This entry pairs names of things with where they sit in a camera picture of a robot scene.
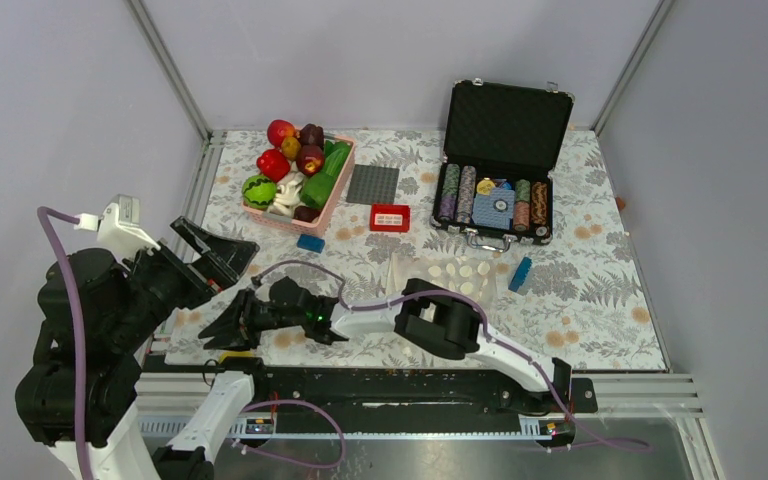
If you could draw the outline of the green watermelon toy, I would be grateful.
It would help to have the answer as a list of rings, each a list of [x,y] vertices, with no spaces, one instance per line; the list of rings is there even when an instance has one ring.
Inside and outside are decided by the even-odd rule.
[[[266,210],[277,194],[277,185],[265,175],[253,175],[244,181],[241,193],[245,206]]]

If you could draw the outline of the red bell pepper toy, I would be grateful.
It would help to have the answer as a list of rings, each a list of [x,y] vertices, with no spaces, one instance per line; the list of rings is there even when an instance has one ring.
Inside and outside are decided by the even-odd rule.
[[[291,171],[289,161],[277,148],[265,150],[257,158],[256,166],[262,175],[274,183],[279,183]]]

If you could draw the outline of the yellow lemon toy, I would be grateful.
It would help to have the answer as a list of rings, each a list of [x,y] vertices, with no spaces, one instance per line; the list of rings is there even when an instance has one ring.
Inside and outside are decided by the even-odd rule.
[[[288,161],[294,162],[301,147],[300,141],[295,136],[287,136],[280,145],[280,151]]]

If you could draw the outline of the dark red apple toy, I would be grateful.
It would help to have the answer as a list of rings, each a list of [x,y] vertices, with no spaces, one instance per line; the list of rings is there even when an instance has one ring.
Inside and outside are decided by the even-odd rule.
[[[295,163],[302,174],[312,177],[325,164],[324,151],[318,145],[303,145],[296,156]]]

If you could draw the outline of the clear zip top bag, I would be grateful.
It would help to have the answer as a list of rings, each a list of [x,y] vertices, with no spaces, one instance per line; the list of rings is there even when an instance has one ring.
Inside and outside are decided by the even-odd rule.
[[[391,256],[385,291],[401,292],[411,278],[418,278],[460,293],[490,312],[497,294],[496,265],[491,260],[467,256],[409,258],[394,253]]]

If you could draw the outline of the dark purple plum toy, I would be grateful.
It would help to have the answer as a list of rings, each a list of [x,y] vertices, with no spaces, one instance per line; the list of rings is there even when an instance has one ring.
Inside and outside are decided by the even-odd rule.
[[[323,149],[325,143],[324,129],[322,126],[308,123],[298,131],[297,139],[302,146],[315,145]]]

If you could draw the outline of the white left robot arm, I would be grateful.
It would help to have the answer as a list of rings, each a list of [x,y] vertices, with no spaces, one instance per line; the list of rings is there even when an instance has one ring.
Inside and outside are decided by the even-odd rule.
[[[210,479],[218,442],[149,451],[137,422],[138,349],[175,310],[193,309],[234,286],[258,252],[251,241],[211,234],[186,218],[173,230],[195,251],[182,261],[163,244],[127,260],[111,248],[67,253],[53,221],[38,220],[55,254],[37,302],[43,313],[30,370],[15,391],[17,413],[77,479]]]

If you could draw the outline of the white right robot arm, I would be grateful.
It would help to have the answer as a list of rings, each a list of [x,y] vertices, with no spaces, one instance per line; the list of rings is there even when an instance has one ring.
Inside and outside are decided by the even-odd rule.
[[[370,333],[394,333],[435,357],[476,360],[515,382],[525,394],[524,414],[563,413],[579,406],[572,367],[533,352],[492,327],[486,312],[463,294],[412,278],[404,290],[360,304],[315,295],[283,277],[265,300],[255,289],[239,291],[199,334],[207,350],[255,350],[266,331],[299,327],[317,343],[331,345]]]

